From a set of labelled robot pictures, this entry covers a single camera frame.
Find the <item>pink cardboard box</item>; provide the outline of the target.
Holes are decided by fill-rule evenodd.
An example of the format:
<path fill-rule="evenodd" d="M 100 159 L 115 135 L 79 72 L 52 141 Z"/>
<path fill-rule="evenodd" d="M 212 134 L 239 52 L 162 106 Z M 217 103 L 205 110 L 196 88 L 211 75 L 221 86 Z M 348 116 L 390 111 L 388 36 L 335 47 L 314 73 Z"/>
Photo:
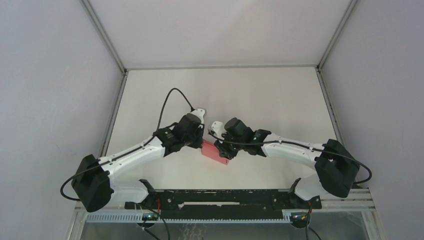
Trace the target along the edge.
<path fill-rule="evenodd" d="M 212 142 L 205 139 L 202 140 L 201 154 L 224 165 L 228 165 L 230 161 L 227 158 L 221 157 L 218 148 Z"/>

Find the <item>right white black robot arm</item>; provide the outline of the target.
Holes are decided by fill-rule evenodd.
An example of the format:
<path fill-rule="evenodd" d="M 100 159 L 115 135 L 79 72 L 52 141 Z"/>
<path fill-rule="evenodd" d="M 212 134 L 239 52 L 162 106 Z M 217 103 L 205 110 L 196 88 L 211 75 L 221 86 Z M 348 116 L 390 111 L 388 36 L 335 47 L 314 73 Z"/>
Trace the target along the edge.
<path fill-rule="evenodd" d="M 239 151 L 264 158 L 282 158 L 304 165 L 314 173 L 297 179 L 290 188 L 289 203 L 302 208 L 309 200 L 323 194 L 346 198 L 360 169 L 360 164 L 337 140 L 309 143 L 279 136 L 269 130 L 252 130 L 234 117 L 227 123 L 214 121 L 208 134 L 220 157 L 231 160 Z"/>

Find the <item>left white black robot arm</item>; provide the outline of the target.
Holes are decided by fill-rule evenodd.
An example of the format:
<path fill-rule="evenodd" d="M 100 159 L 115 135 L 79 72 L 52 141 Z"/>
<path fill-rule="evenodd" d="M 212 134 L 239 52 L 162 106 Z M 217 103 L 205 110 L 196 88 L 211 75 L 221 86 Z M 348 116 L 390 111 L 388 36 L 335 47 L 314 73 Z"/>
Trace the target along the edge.
<path fill-rule="evenodd" d="M 122 175 L 151 161 L 165 158 L 183 147 L 202 148 L 206 110 L 185 114 L 173 128 L 160 128 L 142 143 L 119 153 L 95 158 L 85 156 L 71 179 L 71 186 L 89 213 L 109 203 L 134 202 L 149 209 L 157 196 L 141 180 L 124 181 Z"/>

